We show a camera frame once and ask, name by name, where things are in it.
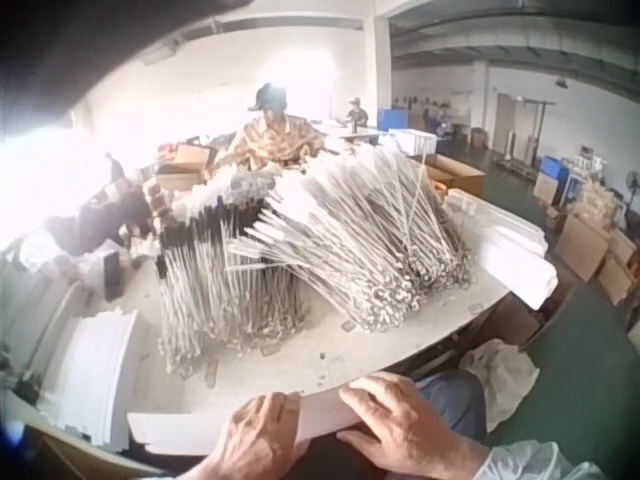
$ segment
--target bright window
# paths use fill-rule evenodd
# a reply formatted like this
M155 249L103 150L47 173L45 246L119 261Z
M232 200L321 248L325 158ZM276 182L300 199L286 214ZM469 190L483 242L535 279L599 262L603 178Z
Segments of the bright window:
M324 50L290 50L272 59L260 75L287 89L288 112L310 119L331 116L331 92L336 67Z

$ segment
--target pillar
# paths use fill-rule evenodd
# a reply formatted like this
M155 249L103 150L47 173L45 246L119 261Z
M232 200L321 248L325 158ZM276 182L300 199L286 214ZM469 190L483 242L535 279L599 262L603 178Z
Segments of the pillar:
M487 103L489 101L489 63L473 62L471 90L471 127L487 128Z
M364 19L366 92L363 108L369 113L369 124L376 126L378 109L391 108L391 39L389 20L371 14Z

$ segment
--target hand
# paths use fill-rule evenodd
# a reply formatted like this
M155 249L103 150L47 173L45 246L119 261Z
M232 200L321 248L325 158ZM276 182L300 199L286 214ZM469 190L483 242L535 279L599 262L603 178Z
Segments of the hand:
M304 454L295 446L300 396L272 393L237 410L215 451L187 473L187 479L276 480Z
M413 382L375 373L349 384L340 397L375 437L357 431L337 434L377 467L433 479L472 479L488 451L459 437L418 393Z
M305 144L300 149L300 160L305 159L309 155L311 155L311 148L309 147L309 145Z

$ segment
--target sleeve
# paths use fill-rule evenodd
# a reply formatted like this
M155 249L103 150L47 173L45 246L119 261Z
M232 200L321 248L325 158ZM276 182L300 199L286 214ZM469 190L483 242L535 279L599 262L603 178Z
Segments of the sleeve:
M301 134L305 139L305 144L309 145L312 151L320 150L324 146L327 135L313 128L313 125L305 120L301 126Z
M209 173L213 173L221 167L227 165L243 165L249 163L249 142L244 129L238 131L233 137L229 148L220 156L213 159L213 162L205 167Z
M606 480L592 463L577 467L562 456L557 443L519 442L491 450L473 480Z

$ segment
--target door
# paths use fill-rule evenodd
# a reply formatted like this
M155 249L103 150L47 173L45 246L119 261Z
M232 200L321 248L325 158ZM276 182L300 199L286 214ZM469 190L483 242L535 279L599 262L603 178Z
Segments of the door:
M498 94L496 106L496 124L493 130L493 150L504 153L509 132L514 129L516 120L516 101L510 95Z

